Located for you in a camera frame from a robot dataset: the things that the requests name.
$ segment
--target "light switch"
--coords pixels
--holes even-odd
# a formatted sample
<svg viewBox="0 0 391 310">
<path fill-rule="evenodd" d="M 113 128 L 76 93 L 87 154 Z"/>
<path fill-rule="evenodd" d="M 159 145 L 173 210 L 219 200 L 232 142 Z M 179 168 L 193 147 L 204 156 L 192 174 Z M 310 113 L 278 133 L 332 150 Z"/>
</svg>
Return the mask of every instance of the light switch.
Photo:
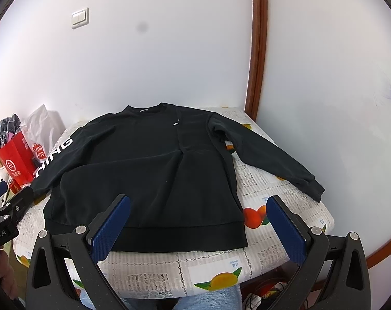
<svg viewBox="0 0 391 310">
<path fill-rule="evenodd" d="M 79 14 L 72 15 L 72 25 L 74 26 L 79 22 Z"/>
<path fill-rule="evenodd" d="M 83 22 L 86 20 L 86 11 L 81 11 L 78 14 L 78 22 Z"/>
<path fill-rule="evenodd" d="M 79 28 L 89 23 L 89 8 L 72 13 L 72 29 Z"/>
</svg>

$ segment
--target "lemon print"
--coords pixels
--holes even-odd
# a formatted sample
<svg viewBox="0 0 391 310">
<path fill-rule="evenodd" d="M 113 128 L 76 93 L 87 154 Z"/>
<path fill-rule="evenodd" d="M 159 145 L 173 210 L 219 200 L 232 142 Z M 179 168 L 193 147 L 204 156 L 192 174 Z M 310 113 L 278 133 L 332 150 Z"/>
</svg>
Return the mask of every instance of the lemon print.
<svg viewBox="0 0 391 310">
<path fill-rule="evenodd" d="M 233 273 L 221 273 L 213 277 L 209 291 L 220 290 L 234 286 L 238 281 Z"/>
<path fill-rule="evenodd" d="M 74 281 L 77 286 L 81 287 L 82 289 L 85 289 L 85 287 L 83 286 L 83 283 L 81 281 L 74 280 L 74 279 L 72 279 L 72 281 Z"/>
<path fill-rule="evenodd" d="M 17 255 L 17 258 L 19 259 L 20 263 L 23 264 L 23 266 L 29 268 L 29 264 L 31 263 L 31 259 L 27 259 L 26 256 Z"/>
<path fill-rule="evenodd" d="M 196 287 L 208 290 L 216 291 L 224 288 L 234 286 L 238 282 L 238 276 L 240 275 L 241 267 L 232 273 L 220 273 L 214 276 L 209 282 L 202 282 L 194 284 Z"/>
</svg>

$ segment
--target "checkered cloth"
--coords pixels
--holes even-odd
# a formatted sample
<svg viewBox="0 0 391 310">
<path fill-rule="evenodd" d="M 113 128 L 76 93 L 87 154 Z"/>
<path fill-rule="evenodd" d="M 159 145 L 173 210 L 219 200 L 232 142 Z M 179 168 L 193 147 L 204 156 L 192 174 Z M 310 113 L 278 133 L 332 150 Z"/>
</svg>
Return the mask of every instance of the checkered cloth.
<svg viewBox="0 0 391 310">
<path fill-rule="evenodd" d="M 0 121 L 0 148 L 7 143 L 9 132 L 13 134 L 20 132 L 20 120 L 16 114 L 13 114 L 11 118 Z"/>
</svg>

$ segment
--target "sweatshirt hem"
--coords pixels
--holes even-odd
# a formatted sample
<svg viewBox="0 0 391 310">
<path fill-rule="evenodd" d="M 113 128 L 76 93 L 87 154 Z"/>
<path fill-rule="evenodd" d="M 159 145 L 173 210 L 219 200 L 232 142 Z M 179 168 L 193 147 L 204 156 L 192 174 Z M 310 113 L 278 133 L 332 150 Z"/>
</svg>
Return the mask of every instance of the sweatshirt hem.
<svg viewBox="0 0 391 310">
<path fill-rule="evenodd" d="M 72 232 L 76 226 L 45 219 L 53 234 Z M 215 252 L 247 247 L 244 222 L 197 227 L 124 227 L 112 247 L 120 252 Z"/>
</svg>

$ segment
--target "red shopping bag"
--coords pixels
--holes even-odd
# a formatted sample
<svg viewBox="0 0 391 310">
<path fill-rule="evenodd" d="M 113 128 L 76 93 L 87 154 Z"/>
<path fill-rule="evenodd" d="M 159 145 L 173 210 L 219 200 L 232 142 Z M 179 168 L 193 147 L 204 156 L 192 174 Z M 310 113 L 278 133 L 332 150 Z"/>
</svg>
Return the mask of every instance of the red shopping bag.
<svg viewBox="0 0 391 310">
<path fill-rule="evenodd" d="M 4 147 L 0 148 L 0 159 L 10 176 L 22 186 L 31 183 L 36 170 L 32 158 L 34 154 L 29 149 L 22 132 L 17 133 Z"/>
</svg>

